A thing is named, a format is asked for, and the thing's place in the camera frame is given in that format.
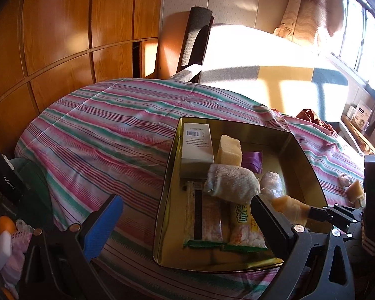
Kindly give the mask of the clear plastic ball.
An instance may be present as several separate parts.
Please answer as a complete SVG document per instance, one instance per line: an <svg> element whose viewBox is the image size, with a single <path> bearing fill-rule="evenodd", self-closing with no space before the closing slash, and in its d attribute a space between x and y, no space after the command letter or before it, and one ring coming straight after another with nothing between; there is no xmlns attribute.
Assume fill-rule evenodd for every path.
<svg viewBox="0 0 375 300"><path fill-rule="evenodd" d="M352 178L346 173L340 174L338 180L339 184L344 188L348 188L352 185Z"/></svg>

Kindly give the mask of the grey towel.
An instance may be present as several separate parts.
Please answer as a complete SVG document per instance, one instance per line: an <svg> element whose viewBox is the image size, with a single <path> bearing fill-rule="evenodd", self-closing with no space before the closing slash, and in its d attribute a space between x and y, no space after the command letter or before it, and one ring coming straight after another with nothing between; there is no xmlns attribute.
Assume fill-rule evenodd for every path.
<svg viewBox="0 0 375 300"><path fill-rule="evenodd" d="M252 171L241 166L212 164L203 191L230 203L249 205L260 194L260 183Z"/></svg>

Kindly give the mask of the rust red cloth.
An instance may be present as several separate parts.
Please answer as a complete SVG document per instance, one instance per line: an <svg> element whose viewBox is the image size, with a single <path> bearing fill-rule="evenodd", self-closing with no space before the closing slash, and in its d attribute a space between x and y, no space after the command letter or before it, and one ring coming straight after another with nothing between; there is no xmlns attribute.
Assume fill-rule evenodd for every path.
<svg viewBox="0 0 375 300"><path fill-rule="evenodd" d="M316 124L324 129L328 129L330 132L334 132L333 127L324 122L312 109L307 108L300 111L300 113L296 116L298 119L307 121L309 123Z"/></svg>

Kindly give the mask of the yellow sponge block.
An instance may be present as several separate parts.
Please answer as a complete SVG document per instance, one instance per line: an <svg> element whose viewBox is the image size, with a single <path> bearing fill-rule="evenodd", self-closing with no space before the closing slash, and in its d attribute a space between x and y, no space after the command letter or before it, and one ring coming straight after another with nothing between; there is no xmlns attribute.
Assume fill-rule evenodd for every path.
<svg viewBox="0 0 375 300"><path fill-rule="evenodd" d="M306 226L311 207L290 196L282 196L271 201L273 208L282 213L292 225Z"/></svg>
<svg viewBox="0 0 375 300"><path fill-rule="evenodd" d="M242 161L241 142L228 135L222 135L219 142L217 162L222 165L241 166Z"/></svg>
<svg viewBox="0 0 375 300"><path fill-rule="evenodd" d="M356 180L347 188L346 195L351 203L364 198L365 193L359 180Z"/></svg>

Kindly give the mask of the wooden side table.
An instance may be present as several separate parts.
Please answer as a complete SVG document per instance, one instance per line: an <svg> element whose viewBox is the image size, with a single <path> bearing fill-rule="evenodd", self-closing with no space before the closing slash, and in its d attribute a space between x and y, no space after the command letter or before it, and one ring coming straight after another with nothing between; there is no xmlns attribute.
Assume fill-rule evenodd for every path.
<svg viewBox="0 0 375 300"><path fill-rule="evenodd" d="M339 123L341 133L348 144L363 155L375 155L375 147L368 139L351 123L346 115L341 116Z"/></svg>

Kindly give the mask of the brown snack bar packet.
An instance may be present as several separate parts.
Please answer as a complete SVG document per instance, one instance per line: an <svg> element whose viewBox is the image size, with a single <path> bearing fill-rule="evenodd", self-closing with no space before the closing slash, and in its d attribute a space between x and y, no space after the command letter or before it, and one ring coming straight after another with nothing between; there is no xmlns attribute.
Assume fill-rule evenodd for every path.
<svg viewBox="0 0 375 300"><path fill-rule="evenodd" d="M183 247L190 249L220 249L226 244L223 229L223 203L203 191L198 181L188 181Z"/></svg>

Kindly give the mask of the purple snack packet in tray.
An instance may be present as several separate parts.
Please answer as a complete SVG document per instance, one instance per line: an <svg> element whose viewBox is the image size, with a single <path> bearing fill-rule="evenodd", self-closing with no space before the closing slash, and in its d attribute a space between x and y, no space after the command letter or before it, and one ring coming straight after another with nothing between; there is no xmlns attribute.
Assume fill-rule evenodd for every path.
<svg viewBox="0 0 375 300"><path fill-rule="evenodd" d="M263 153L260 152L245 152L242 155L241 167L252 171L254 174L263 173Z"/></svg>

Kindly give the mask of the gold metal tray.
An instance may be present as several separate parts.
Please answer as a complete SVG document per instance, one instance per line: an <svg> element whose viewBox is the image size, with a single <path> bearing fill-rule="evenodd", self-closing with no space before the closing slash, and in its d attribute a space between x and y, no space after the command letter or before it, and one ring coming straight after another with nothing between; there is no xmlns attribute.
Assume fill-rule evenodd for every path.
<svg viewBox="0 0 375 300"><path fill-rule="evenodd" d="M327 200L292 133L259 125L183 117L166 166L153 246L165 268L231 273L281 265L262 231L253 197L281 199L294 224L327 232L304 217Z"/></svg>

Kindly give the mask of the orange fruit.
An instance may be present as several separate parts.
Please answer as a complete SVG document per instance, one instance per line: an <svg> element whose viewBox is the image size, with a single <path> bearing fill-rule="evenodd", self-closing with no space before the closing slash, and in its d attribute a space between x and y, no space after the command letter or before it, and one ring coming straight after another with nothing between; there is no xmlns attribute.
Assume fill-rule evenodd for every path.
<svg viewBox="0 0 375 300"><path fill-rule="evenodd" d="M17 227L14 223L14 221L7 217L7 216L1 216L0 217L0 235L3 232L8 232L9 234L14 234L17 231Z"/></svg>

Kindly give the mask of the beige curtain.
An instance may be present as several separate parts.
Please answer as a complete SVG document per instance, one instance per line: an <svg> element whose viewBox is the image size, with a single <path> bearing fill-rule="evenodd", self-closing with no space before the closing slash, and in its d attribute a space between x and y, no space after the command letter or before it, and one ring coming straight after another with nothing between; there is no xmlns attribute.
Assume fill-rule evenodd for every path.
<svg viewBox="0 0 375 300"><path fill-rule="evenodd" d="M273 34L307 48L323 48L343 24L343 0L289 0Z"/></svg>

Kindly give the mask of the white appliance box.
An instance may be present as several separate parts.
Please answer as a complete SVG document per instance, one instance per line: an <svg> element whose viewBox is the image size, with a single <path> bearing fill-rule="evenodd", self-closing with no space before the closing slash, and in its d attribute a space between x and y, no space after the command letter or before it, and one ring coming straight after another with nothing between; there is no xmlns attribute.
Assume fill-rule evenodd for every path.
<svg viewBox="0 0 375 300"><path fill-rule="evenodd" d="M351 119L351 123L361 132L367 128L367 123L371 116L372 110L363 102L359 101L356 110Z"/></svg>

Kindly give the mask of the wooden wardrobe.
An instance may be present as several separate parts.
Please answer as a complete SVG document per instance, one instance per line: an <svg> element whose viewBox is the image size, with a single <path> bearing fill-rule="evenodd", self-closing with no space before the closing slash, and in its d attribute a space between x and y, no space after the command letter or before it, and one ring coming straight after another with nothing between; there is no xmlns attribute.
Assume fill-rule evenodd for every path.
<svg viewBox="0 0 375 300"><path fill-rule="evenodd" d="M0 11L0 152L60 98L153 78L161 0L8 0Z"/></svg>

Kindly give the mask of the yellow green label snack bag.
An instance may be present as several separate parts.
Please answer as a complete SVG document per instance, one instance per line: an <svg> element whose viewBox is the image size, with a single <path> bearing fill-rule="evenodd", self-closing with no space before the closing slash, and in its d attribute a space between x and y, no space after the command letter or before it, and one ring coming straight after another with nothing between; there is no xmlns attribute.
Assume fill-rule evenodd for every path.
<svg viewBox="0 0 375 300"><path fill-rule="evenodd" d="M229 245L247 250L267 249L264 236L251 214L249 205L231 204Z"/></svg>

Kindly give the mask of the window with bars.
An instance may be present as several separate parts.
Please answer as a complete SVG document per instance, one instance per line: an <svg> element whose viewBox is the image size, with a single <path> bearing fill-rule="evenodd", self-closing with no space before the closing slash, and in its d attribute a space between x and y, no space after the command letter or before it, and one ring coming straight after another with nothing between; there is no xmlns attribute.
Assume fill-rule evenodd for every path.
<svg viewBox="0 0 375 300"><path fill-rule="evenodd" d="M343 0L343 27L332 38L332 55L375 94L375 12L367 0Z"/></svg>

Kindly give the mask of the white soap bar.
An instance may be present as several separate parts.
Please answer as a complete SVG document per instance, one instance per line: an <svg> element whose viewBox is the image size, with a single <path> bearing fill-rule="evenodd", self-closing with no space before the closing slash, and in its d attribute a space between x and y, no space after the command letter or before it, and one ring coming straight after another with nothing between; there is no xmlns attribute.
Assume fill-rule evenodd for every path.
<svg viewBox="0 0 375 300"><path fill-rule="evenodd" d="M0 235L0 271L7 264L12 255L12 237L8 231Z"/></svg>

